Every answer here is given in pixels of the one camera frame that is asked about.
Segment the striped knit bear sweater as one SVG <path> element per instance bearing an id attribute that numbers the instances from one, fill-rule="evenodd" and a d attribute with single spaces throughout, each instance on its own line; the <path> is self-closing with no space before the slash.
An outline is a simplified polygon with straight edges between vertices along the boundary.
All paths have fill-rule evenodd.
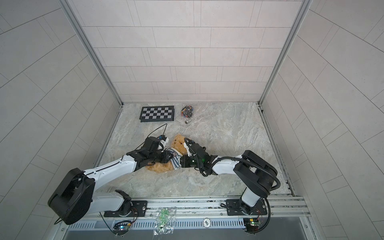
<path id="1" fill-rule="evenodd" d="M 183 155 L 174 148 L 166 148 L 166 153 L 167 160 L 172 163 L 174 170 L 179 169 L 181 167 L 180 160 Z"/>

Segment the brown teddy bear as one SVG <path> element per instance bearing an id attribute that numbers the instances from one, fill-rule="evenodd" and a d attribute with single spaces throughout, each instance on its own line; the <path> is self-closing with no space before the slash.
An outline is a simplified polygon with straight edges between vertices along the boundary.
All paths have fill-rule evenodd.
<path id="1" fill-rule="evenodd" d="M 165 148 L 167 163 L 155 163 L 147 166 L 146 169 L 155 173 L 166 173 L 177 170 L 181 167 L 181 158 L 188 154 L 185 147 L 185 137 L 178 134 L 174 137 L 171 147 Z"/>

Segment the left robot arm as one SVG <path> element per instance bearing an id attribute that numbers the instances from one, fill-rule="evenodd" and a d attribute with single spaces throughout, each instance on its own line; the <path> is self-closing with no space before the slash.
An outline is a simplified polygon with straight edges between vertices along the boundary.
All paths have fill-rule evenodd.
<path id="1" fill-rule="evenodd" d="M 131 197 L 122 190 L 113 193 L 96 193 L 107 183 L 155 163 L 168 163 L 172 154 L 165 146 L 168 138 L 147 137 L 143 146 L 121 158 L 93 169 L 70 170 L 48 200 L 48 206 L 67 225 L 79 221 L 88 214 L 112 212 L 125 217 L 133 212 Z"/>

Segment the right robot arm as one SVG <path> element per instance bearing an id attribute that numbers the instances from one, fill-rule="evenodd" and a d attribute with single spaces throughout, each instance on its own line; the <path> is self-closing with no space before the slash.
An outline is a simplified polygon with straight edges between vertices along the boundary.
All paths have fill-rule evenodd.
<path id="1" fill-rule="evenodd" d="M 220 157 L 209 155 L 205 147 L 185 138 L 184 147 L 188 155 L 181 158 L 183 168 L 195 168 L 204 177 L 210 175 L 237 175 L 247 186 L 237 207 L 229 207 L 234 211 L 241 211 L 251 215 L 256 210 L 256 204 L 266 199 L 271 191 L 281 186 L 277 178 L 278 171 L 264 159 L 246 150 L 237 157 Z"/>

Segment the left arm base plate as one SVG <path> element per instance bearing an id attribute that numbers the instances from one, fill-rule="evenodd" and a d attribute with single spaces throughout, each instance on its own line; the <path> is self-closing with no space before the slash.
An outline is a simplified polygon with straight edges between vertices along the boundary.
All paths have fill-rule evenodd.
<path id="1" fill-rule="evenodd" d="M 147 201 L 125 201 L 117 211 L 105 211 L 106 218 L 144 217 Z"/>

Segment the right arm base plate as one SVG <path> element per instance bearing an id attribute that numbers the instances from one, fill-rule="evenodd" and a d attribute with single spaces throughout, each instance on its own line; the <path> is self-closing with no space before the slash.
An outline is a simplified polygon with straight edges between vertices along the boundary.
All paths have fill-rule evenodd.
<path id="1" fill-rule="evenodd" d="M 263 199 L 258 200 L 254 207 L 249 207 L 240 199 L 228 199 L 224 204 L 228 216 L 266 216 L 268 215 L 267 204 Z"/>

